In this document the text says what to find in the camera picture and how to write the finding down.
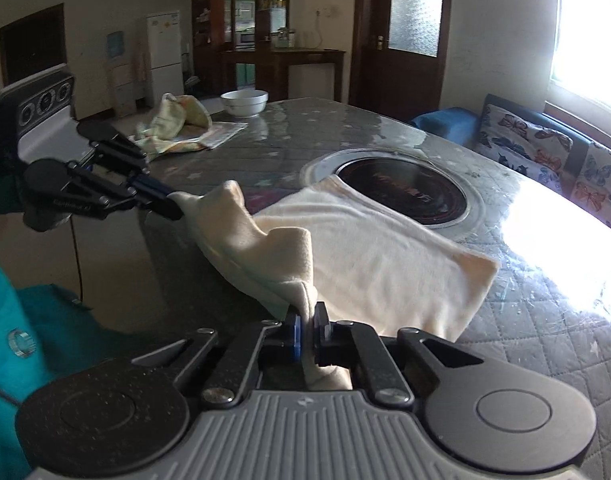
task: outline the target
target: bowl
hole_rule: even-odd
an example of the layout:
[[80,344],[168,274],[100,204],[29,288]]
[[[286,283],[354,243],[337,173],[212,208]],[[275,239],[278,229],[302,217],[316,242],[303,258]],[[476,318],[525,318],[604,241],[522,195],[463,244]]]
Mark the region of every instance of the bowl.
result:
[[226,111],[239,119],[256,117],[268,102],[268,92],[246,88],[221,95],[221,102]]

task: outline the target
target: sofa armrest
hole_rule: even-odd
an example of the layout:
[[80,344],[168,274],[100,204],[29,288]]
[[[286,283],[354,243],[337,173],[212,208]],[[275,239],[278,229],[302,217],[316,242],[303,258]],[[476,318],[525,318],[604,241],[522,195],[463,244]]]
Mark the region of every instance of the sofa armrest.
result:
[[473,148],[476,144],[479,117],[464,108],[446,108],[415,117],[410,124],[461,146]]

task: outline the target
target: refrigerator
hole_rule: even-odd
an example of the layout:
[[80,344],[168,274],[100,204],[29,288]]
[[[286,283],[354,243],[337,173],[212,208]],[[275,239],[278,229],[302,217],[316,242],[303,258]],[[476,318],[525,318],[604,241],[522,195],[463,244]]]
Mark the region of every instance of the refrigerator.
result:
[[182,34],[179,12],[146,16],[146,103],[155,107],[162,95],[183,94]]

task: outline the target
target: gray ribbed panel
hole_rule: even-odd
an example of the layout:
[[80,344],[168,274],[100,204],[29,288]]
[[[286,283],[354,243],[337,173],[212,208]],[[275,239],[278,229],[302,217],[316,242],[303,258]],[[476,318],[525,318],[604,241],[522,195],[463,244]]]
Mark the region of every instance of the gray ribbed panel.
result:
[[[582,480],[573,468],[551,474]],[[415,418],[360,392],[260,392],[207,412],[174,451],[121,480],[475,480],[427,440]],[[38,470],[28,480],[64,480]]]

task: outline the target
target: patterned cloth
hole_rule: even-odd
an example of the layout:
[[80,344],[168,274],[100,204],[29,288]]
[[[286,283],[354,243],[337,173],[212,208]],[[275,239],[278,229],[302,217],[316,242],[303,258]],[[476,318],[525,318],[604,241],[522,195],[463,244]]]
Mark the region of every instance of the patterned cloth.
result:
[[611,150],[598,143],[589,147],[570,200],[611,228]]
[[476,151],[561,194],[558,175],[572,149],[570,137],[487,105]]

